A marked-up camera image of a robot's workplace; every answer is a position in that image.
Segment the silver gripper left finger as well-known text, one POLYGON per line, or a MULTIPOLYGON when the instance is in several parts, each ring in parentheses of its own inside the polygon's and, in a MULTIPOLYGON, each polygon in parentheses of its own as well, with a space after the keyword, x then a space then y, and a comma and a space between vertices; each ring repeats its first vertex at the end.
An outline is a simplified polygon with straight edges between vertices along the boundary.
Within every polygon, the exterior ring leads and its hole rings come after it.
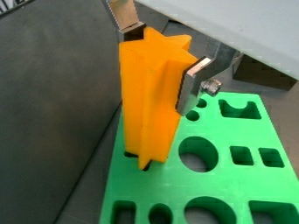
POLYGON ((104 0, 120 42, 144 38, 146 24, 139 20, 135 0, 104 0))

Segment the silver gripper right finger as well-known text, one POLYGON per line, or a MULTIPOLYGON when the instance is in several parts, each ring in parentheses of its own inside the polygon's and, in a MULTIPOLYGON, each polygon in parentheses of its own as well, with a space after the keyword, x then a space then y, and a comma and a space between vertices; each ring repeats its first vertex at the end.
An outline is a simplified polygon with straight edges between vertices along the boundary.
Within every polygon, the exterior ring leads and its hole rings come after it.
POLYGON ((203 94, 215 96, 222 83, 215 76, 224 72, 243 56, 243 53, 210 38, 204 56, 184 70, 178 94, 176 111, 186 116, 198 105, 203 94))

